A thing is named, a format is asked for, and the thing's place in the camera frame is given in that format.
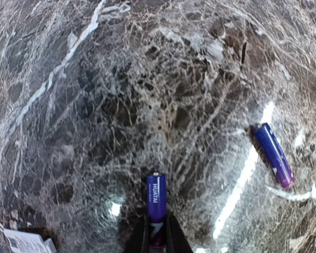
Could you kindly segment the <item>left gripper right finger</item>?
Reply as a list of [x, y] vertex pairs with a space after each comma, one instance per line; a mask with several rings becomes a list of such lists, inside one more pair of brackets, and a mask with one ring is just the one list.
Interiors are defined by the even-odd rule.
[[173, 214], [166, 218], [165, 236], [167, 253], [193, 253], [177, 218]]

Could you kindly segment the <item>blue purple AAA battery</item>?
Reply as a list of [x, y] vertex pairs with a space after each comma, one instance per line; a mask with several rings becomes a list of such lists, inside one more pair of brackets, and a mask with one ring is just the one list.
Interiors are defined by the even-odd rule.
[[149, 219], [149, 244], [152, 247], [165, 245], [166, 220], [166, 175], [154, 172], [146, 180], [147, 216]]

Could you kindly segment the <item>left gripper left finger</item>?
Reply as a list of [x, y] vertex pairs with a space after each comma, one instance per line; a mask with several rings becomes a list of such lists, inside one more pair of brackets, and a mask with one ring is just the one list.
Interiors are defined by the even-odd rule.
[[125, 244], [123, 253], [149, 252], [149, 220], [147, 215], [140, 216], [130, 238]]

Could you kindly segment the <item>white remote control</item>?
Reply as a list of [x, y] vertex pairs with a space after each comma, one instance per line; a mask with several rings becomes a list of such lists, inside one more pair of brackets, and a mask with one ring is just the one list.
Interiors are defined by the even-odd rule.
[[35, 233], [6, 229], [0, 223], [0, 231], [8, 240], [12, 252], [18, 253], [57, 253], [51, 238], [43, 240]]

